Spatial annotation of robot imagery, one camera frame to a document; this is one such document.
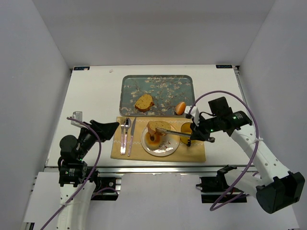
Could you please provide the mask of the orange glazed bagel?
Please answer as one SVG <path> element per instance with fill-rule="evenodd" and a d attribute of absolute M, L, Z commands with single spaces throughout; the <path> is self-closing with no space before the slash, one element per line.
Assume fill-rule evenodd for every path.
<path fill-rule="evenodd" d="M 150 134 L 147 132 L 144 137 L 145 143 L 148 148 L 156 149 L 161 145 L 161 136 L 158 134 Z"/>

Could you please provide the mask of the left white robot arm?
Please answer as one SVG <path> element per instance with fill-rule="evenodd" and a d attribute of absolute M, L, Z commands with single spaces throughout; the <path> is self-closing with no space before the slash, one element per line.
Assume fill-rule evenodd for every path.
<path fill-rule="evenodd" d="M 95 166 L 88 167 L 83 160 L 95 143 L 111 140 L 118 122 L 89 123 L 80 122 L 78 137 L 67 135 L 59 143 L 60 157 L 58 160 L 60 211 L 56 228 L 58 230 L 85 229 L 90 201 L 95 189 L 99 186 L 98 170 Z"/>

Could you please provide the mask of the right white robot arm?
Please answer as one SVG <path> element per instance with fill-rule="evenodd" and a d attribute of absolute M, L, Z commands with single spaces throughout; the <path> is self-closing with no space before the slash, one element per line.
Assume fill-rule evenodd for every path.
<path fill-rule="evenodd" d="M 205 119 L 196 106 L 187 106 L 185 114 L 192 119 L 192 140 L 213 143 L 213 132 L 223 131 L 235 141 L 249 157 L 260 177 L 247 174 L 236 166 L 227 165 L 217 171 L 216 180 L 226 192 L 234 187 L 256 198 L 261 208 L 272 214 L 297 203 L 301 197 L 305 179 L 300 172 L 293 173 L 284 166 L 259 137 L 256 121 L 243 111 L 233 112 L 225 97 L 209 102 L 211 118 Z"/>

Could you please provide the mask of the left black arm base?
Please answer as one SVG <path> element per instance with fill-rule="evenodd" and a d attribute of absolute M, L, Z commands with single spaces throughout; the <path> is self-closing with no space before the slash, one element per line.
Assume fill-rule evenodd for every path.
<path fill-rule="evenodd" d="M 115 172 L 104 172 L 102 169 L 97 171 L 96 188 L 91 200 L 116 201 L 121 190 L 121 175 Z"/>

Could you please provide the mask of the metal serving tongs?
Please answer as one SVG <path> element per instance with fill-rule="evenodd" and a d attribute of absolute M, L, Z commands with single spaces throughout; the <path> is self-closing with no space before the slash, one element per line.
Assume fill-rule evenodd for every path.
<path fill-rule="evenodd" d="M 162 128 L 156 128 L 156 131 L 158 131 L 161 134 L 170 134 L 170 135 L 176 135 L 176 136 L 190 137 L 189 134 L 185 134 L 185 133 L 181 133 L 181 132 L 176 132 L 176 131 L 171 131 L 171 130 L 166 130 L 166 129 L 162 129 Z M 215 138 L 214 137 L 204 138 L 204 141 L 207 141 L 207 142 L 210 142 L 210 143 L 214 143 L 215 142 Z"/>

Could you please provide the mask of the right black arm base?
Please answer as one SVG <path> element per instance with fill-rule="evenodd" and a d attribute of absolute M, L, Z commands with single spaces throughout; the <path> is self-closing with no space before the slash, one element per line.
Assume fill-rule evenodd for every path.
<path fill-rule="evenodd" d="M 196 184 L 196 188 L 201 192 L 201 202 L 203 204 L 213 204 L 216 199 L 224 192 L 224 189 L 218 184 L 215 177 L 201 177 L 200 183 Z M 233 200 L 232 203 L 246 203 L 247 195 L 237 188 L 233 188 L 228 192 L 219 203 L 224 203 L 233 199 L 235 196 L 240 195 L 236 200 Z"/>

